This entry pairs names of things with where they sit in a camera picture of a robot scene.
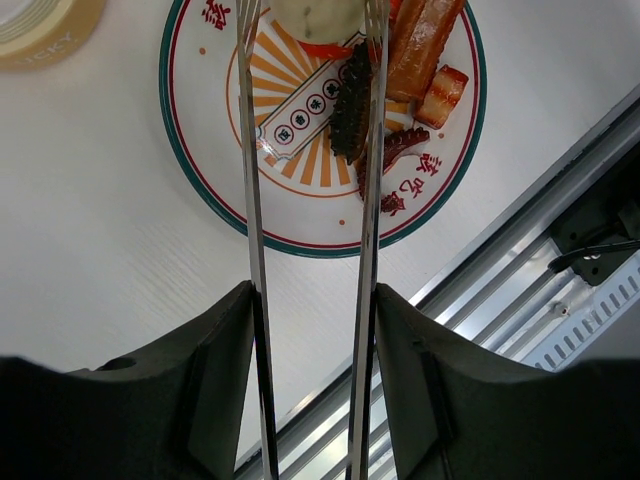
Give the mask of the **metal food tongs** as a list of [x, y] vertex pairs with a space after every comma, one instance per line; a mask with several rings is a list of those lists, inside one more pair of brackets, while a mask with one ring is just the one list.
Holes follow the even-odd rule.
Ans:
[[[269, 335], [264, 231], [257, 160], [257, 139], [250, 59], [261, 13], [258, 1], [236, 4], [236, 62], [239, 80], [239, 113], [246, 204], [247, 238], [252, 284], [252, 315], [260, 405], [263, 476], [279, 476], [274, 389]], [[371, 57], [371, 107], [368, 129], [368, 167], [362, 220], [358, 298], [353, 348], [345, 476], [366, 479], [369, 470], [371, 381], [376, 319], [375, 289], [378, 273], [379, 216], [388, 66], [390, 4], [364, 4], [366, 41]]]

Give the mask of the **white round bun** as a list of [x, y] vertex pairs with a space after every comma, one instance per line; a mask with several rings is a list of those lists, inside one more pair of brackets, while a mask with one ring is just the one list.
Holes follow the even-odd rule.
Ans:
[[361, 0], [273, 0], [269, 5], [282, 29], [307, 44], [346, 40], [364, 20], [365, 2]]

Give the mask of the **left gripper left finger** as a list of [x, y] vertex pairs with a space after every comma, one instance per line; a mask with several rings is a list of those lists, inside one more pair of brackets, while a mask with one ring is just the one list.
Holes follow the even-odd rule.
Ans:
[[1, 360], [5, 479], [230, 479], [253, 323], [249, 282], [95, 370]]

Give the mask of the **braised pork belly cube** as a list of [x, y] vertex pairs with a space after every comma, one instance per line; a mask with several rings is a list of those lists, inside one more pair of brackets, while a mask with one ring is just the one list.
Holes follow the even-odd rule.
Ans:
[[422, 103], [414, 112], [414, 119], [434, 129], [441, 129], [460, 101], [469, 77], [445, 64], [439, 69]]

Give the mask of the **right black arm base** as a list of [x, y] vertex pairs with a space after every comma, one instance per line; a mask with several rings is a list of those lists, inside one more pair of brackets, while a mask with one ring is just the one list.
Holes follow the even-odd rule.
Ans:
[[598, 286], [639, 249], [595, 252], [599, 246], [639, 242], [639, 162], [620, 163], [609, 170], [550, 227], [560, 251], [552, 269], [571, 269]]

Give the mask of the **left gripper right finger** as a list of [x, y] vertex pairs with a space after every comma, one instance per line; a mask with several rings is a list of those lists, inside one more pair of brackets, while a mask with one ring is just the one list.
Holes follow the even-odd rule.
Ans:
[[635, 479], [639, 364], [557, 373], [490, 352], [376, 289], [375, 336], [401, 479]]

